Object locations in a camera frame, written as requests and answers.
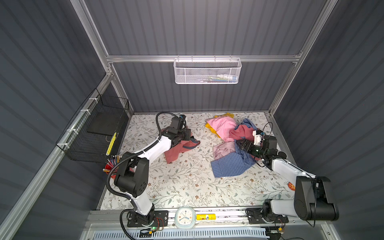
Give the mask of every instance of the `black joint motor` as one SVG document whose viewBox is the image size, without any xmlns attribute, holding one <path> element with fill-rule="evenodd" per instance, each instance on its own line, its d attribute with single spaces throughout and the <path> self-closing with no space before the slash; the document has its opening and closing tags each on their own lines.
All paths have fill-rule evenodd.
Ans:
<svg viewBox="0 0 384 240">
<path fill-rule="evenodd" d="M 131 153 L 123 154 L 122 158 L 129 156 Z M 132 158 L 134 161 L 130 167 L 127 167 L 130 161 L 123 162 L 118 169 L 114 184 L 118 186 L 120 191 L 128 192 L 133 197 L 140 196 L 147 187 L 149 160 L 141 157 Z M 136 167 L 135 172 L 130 171 L 130 168 Z"/>
<path fill-rule="evenodd" d="M 339 218 L 331 181 L 326 177 L 311 179 L 298 176 L 294 207 L 299 218 L 303 220 L 336 221 Z"/>
<path fill-rule="evenodd" d="M 179 144 L 181 140 L 189 141 L 191 136 L 191 130 L 187 128 L 185 115 L 173 117 L 171 120 L 171 125 L 165 128 L 162 134 L 163 136 L 171 139 L 171 147 L 174 147 Z"/>
</svg>

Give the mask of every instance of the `black wire basket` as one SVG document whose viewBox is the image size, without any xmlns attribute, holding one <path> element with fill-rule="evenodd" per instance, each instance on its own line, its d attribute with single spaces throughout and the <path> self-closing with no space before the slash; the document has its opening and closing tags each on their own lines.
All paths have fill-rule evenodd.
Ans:
<svg viewBox="0 0 384 240">
<path fill-rule="evenodd" d="M 106 163 L 117 155 L 128 125 L 126 98 L 98 95 L 84 111 L 65 142 L 56 145 L 75 161 Z"/>
</svg>

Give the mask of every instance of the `floral tablecloth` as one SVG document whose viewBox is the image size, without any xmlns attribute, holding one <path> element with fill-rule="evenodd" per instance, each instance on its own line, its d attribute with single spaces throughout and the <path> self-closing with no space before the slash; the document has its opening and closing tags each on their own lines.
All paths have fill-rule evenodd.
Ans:
<svg viewBox="0 0 384 240">
<path fill-rule="evenodd" d="M 240 123 L 249 118 L 258 128 L 268 122 L 264 113 L 234 113 Z M 125 136 L 121 152 L 140 150 L 158 136 L 156 115 L 133 115 Z M 244 174 L 236 177 L 215 179 L 210 162 L 212 147 L 223 140 L 205 128 L 205 120 L 215 114 L 186 114 L 187 125 L 201 144 L 167 164 L 164 154 L 149 166 L 147 193 L 155 208 L 217 207 L 261 205 L 265 199 L 292 199 L 294 191 L 288 181 L 266 167 L 256 164 Z M 169 126 L 172 116 L 159 116 L 161 128 Z M 132 208 L 126 198 L 106 192 L 101 210 Z"/>
</svg>

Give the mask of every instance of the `white vent grille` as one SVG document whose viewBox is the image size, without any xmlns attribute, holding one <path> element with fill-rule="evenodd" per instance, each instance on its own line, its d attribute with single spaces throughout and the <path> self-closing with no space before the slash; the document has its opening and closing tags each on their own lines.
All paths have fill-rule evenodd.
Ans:
<svg viewBox="0 0 384 240">
<path fill-rule="evenodd" d="M 236 84 L 242 65 L 239 58 L 191 57 L 175 58 L 173 66 L 177 84 Z"/>
<path fill-rule="evenodd" d="M 127 230 L 135 239 L 194 239 L 194 238 L 230 238 L 230 237 L 258 237 L 269 238 L 264 228 L 258 227 L 229 227 L 229 228 L 193 228 L 164 229 L 152 234 L 152 237 L 139 237 L 139 230 Z M 128 237 L 121 231 L 95 231 L 93 240 L 126 240 Z"/>
</svg>

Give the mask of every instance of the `pink shirt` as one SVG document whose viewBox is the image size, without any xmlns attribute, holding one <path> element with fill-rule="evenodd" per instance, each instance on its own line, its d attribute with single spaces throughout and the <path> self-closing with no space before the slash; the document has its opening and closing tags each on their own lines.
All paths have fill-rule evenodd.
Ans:
<svg viewBox="0 0 384 240">
<path fill-rule="evenodd" d="M 219 145 L 214 146 L 214 160 L 222 158 L 231 152 L 235 152 L 235 143 L 234 142 L 224 142 Z"/>
<path fill-rule="evenodd" d="M 208 119 L 207 123 L 216 131 L 225 142 L 233 142 L 233 138 L 229 137 L 229 130 L 237 126 L 236 121 L 231 117 L 218 117 Z"/>
</svg>

